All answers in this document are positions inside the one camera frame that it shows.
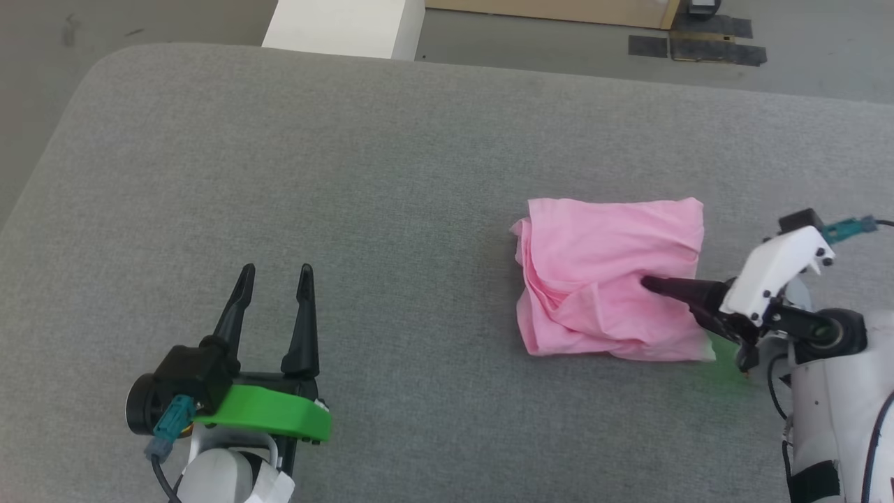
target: gray fabric surface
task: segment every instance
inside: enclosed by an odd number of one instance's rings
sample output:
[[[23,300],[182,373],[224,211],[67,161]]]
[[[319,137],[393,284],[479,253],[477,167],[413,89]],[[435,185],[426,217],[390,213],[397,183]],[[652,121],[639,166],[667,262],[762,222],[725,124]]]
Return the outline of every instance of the gray fabric surface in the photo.
[[[0,500],[162,501],[124,398],[210,333],[249,261],[247,370],[278,368],[299,267],[316,269],[334,430],[298,454],[303,501],[786,500],[781,421],[731,362],[528,356],[508,229],[528,198],[695,196],[699,274],[726,278],[792,210],[894,217],[891,138],[894,108],[817,98],[247,47],[112,55],[0,234]],[[842,244],[817,304],[890,307],[892,245]]]

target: floor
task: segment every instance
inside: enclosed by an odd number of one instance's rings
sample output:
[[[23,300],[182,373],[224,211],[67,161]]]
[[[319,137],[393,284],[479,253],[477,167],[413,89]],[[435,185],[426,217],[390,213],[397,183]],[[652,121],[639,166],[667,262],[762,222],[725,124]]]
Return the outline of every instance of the floor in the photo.
[[[499,66],[781,94],[894,103],[894,2],[725,0],[767,49],[759,68],[627,54],[628,35],[660,31],[429,10],[417,61]]]
[[[6,0],[0,5],[0,227],[80,79],[136,44],[259,46],[276,0]],[[760,68],[627,54],[629,34],[586,23],[428,11],[417,60],[894,103],[890,0],[726,0],[752,20]]]

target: blue connector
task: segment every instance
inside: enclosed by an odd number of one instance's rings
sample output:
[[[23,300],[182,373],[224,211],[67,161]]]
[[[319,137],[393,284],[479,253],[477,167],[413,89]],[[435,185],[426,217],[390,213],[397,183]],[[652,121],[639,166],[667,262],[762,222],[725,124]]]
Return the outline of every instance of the blue connector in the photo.
[[[822,228],[822,238],[828,244],[841,243],[842,241],[858,234],[873,233],[879,230],[875,217],[867,215],[857,220],[856,218],[848,218],[841,220],[837,224],[831,224]]]
[[[194,417],[196,417],[196,405],[192,402],[192,398],[186,395],[175,396],[152,430],[153,437],[149,445],[143,449],[146,459],[151,460],[152,456],[158,456],[159,463],[164,463],[171,455],[174,441],[190,426]]]

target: pink cloth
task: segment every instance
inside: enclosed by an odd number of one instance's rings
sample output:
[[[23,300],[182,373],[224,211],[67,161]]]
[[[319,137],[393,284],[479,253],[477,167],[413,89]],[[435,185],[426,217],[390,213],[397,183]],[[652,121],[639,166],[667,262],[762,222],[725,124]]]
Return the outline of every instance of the pink cloth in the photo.
[[[704,237],[701,202],[535,199],[528,210],[530,217],[512,232],[527,287],[518,316],[529,353],[714,359],[687,306],[639,284],[647,274],[695,277]]]

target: black cable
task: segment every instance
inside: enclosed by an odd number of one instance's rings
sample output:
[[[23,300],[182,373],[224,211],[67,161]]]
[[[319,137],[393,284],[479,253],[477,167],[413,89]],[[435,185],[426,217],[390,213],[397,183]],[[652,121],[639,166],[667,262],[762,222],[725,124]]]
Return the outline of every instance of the black cable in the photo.
[[[183,473],[181,473],[180,476],[177,477],[177,482],[175,482],[175,483],[173,484],[173,492],[174,492],[174,494],[176,494],[176,493],[177,493],[177,490],[180,488],[180,482],[183,482]]]
[[[177,491],[171,487],[171,484],[164,477],[164,472],[162,472],[162,464],[158,460],[158,455],[153,454],[150,460],[152,462],[152,471],[155,472],[156,478],[158,479],[158,483],[162,486],[162,490],[164,491],[165,496],[168,498],[168,503],[183,503],[180,501],[180,498],[177,498]]]
[[[782,441],[782,462],[785,463],[785,480],[791,478],[791,462],[789,461],[789,442],[787,440]]]
[[[881,405],[878,417],[875,418],[875,426],[873,426],[873,435],[869,438],[869,450],[866,451],[866,468],[863,470],[863,495],[860,497],[860,503],[869,503],[869,489],[873,484],[873,465],[875,464],[875,449],[879,446],[879,438],[881,437],[881,424],[885,420],[885,414],[894,402],[894,391],[888,395],[885,403]]]
[[[773,359],[770,360],[770,363],[767,365],[767,388],[770,389],[770,398],[773,399],[773,406],[776,407],[776,412],[780,413],[783,420],[787,420],[789,417],[782,411],[782,407],[780,406],[780,401],[776,397],[776,389],[773,388],[773,365],[783,358],[787,358],[787,354],[777,354],[773,356]]]

